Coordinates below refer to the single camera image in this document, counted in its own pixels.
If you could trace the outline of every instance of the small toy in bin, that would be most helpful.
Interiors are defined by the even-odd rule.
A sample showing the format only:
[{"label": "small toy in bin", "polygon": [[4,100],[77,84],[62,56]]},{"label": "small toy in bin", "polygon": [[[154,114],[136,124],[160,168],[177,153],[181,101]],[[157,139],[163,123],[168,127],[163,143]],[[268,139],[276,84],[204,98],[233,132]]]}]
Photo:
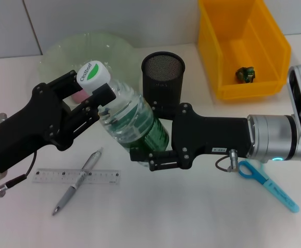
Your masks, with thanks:
[{"label": "small toy in bin", "polygon": [[242,83],[252,83],[255,79],[254,67],[241,67],[235,75]]}]

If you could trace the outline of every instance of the cable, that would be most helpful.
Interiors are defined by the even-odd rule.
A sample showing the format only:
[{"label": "cable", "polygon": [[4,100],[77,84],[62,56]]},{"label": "cable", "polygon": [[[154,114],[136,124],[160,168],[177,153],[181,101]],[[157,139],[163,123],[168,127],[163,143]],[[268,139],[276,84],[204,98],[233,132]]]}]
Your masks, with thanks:
[{"label": "cable", "polygon": [[220,166],[218,165],[219,162],[223,161],[224,159],[227,159],[228,157],[229,157],[229,155],[226,155],[226,156],[220,158],[219,160],[217,160],[217,161],[215,162],[216,168],[220,169],[220,170],[223,171],[223,172],[228,172],[227,169],[224,169],[224,168],[222,168],[222,167],[220,167]]},{"label": "cable", "polygon": [[30,167],[28,168],[27,172],[25,173],[26,176],[28,176],[33,168],[33,166],[35,165],[35,162],[36,162],[36,158],[37,158],[37,151],[35,151],[35,153],[33,154],[33,159],[32,159],[32,162],[31,162],[31,165]]},{"label": "cable", "polygon": [[33,159],[32,159],[31,165],[28,168],[27,172],[21,176],[18,176],[18,177],[15,177],[14,179],[9,180],[4,185],[0,186],[0,188],[2,188],[5,191],[7,189],[14,187],[16,184],[24,181],[27,178],[27,176],[30,174],[30,172],[36,162],[36,158],[37,158],[37,151],[35,151],[33,154]]}]

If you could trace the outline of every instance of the white bottle cap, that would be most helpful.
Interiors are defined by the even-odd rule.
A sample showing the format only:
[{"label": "white bottle cap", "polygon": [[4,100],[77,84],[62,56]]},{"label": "white bottle cap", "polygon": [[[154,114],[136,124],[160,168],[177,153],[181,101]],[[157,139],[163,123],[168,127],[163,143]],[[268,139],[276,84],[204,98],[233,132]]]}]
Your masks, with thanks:
[{"label": "white bottle cap", "polygon": [[100,61],[88,62],[77,73],[77,82],[89,95],[109,81],[109,71]]}]

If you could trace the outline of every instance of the silver pen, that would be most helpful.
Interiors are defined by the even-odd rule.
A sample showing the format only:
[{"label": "silver pen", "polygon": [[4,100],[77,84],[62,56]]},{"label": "silver pen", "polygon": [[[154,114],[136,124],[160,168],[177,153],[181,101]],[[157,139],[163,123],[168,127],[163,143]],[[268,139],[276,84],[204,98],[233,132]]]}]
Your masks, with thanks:
[{"label": "silver pen", "polygon": [[89,157],[89,159],[86,161],[85,165],[83,166],[82,171],[79,173],[76,183],[68,188],[67,192],[63,195],[61,200],[59,200],[58,204],[56,204],[56,207],[52,212],[52,215],[56,215],[72,198],[72,196],[75,194],[79,186],[83,183],[85,177],[87,176],[87,172],[93,169],[94,165],[100,159],[102,151],[103,151],[103,147],[101,147],[96,152],[92,153],[92,155]]}]

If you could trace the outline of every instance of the ruler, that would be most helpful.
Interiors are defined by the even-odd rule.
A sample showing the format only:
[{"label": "ruler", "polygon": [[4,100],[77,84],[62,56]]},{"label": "ruler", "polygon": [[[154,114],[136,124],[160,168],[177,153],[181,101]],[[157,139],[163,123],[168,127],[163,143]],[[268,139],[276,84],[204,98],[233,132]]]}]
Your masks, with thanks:
[{"label": "ruler", "polygon": [[[37,169],[32,182],[76,183],[80,169]],[[90,170],[85,177],[85,183],[119,184],[121,171],[117,169]]]}]

